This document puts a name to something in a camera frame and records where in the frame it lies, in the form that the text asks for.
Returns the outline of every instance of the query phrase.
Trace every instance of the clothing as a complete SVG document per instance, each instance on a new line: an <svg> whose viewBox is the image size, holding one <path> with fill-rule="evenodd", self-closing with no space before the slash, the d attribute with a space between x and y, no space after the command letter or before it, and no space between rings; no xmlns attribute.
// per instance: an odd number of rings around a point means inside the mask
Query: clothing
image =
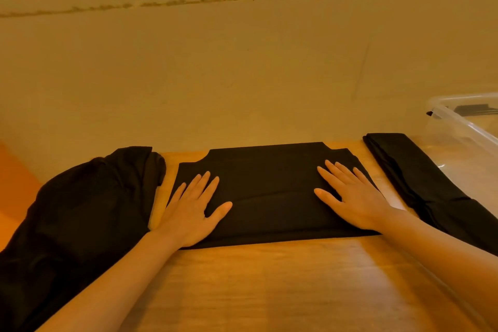
<svg viewBox="0 0 498 332"><path fill-rule="evenodd" d="M165 162L128 147L47 182L0 253L0 325L31 332L148 231Z"/></svg>
<svg viewBox="0 0 498 332"><path fill-rule="evenodd" d="M363 140L421 220L498 256L498 219L454 185L405 134L367 134Z"/></svg>
<svg viewBox="0 0 498 332"><path fill-rule="evenodd" d="M322 188L340 199L317 171L326 159L357 167L371 181L348 149L331 150L322 142L216 149L198 162L180 163L172 193L210 171L220 184L205 215L233 202L213 232L192 248L377 234L352 226L316 197L313 189Z"/></svg>

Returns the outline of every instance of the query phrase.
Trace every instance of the table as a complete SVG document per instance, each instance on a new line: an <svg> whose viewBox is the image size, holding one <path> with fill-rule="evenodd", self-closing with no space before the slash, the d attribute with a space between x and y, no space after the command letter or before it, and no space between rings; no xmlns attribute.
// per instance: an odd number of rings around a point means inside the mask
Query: table
<svg viewBox="0 0 498 332"><path fill-rule="evenodd" d="M390 204L408 209L361 141L348 148ZM208 151L164 153L160 220L178 163ZM166 263L120 331L490 330L431 273L382 236L182 250Z"/></svg>

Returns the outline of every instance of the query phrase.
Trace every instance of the wood grain surface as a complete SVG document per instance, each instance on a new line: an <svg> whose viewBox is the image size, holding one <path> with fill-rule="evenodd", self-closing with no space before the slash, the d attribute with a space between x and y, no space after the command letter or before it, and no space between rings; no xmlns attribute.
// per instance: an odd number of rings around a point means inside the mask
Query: wood grain surface
<svg viewBox="0 0 498 332"><path fill-rule="evenodd" d="M406 208L363 142L349 148L392 206ZM151 227L160 220L178 163L207 151L165 153ZM452 292L382 236L178 251L121 331L483 331Z"/></svg>

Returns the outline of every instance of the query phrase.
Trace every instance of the bare arm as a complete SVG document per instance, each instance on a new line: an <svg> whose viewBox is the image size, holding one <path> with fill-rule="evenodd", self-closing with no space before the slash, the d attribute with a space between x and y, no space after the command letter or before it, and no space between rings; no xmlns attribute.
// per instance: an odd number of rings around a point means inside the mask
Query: bare arm
<svg viewBox="0 0 498 332"><path fill-rule="evenodd" d="M206 237L228 213L224 203L209 217L204 210L219 178L204 190L209 172L197 175L171 198L161 224L133 249L54 314L37 332L111 332L120 327L139 296L166 260L179 248Z"/></svg>
<svg viewBox="0 0 498 332"><path fill-rule="evenodd" d="M353 225L372 229L409 253L472 305L498 329L498 257L473 247L422 222L405 210L391 207L369 180L354 168L325 162L318 167L324 179L341 195L326 190L315 194Z"/></svg>

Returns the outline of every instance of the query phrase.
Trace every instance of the folded black cloth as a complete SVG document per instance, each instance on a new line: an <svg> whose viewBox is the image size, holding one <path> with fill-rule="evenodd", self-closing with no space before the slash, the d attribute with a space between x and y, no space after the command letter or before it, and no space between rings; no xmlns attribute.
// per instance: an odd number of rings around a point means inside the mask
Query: folded black cloth
<svg viewBox="0 0 498 332"><path fill-rule="evenodd" d="M374 133L366 146L420 219L498 256L498 219L462 192L405 134Z"/></svg>
<svg viewBox="0 0 498 332"><path fill-rule="evenodd" d="M233 202L214 231L192 248L377 234L352 226L316 197L313 189L322 188L340 199L316 169L326 159L357 167L371 181L348 149L332 150L322 142L216 149L198 162L180 163L173 191L205 171L220 177L206 216Z"/></svg>
<svg viewBox="0 0 498 332"><path fill-rule="evenodd" d="M0 252L0 326L31 332L121 259L148 231L165 162L118 149L47 182Z"/></svg>

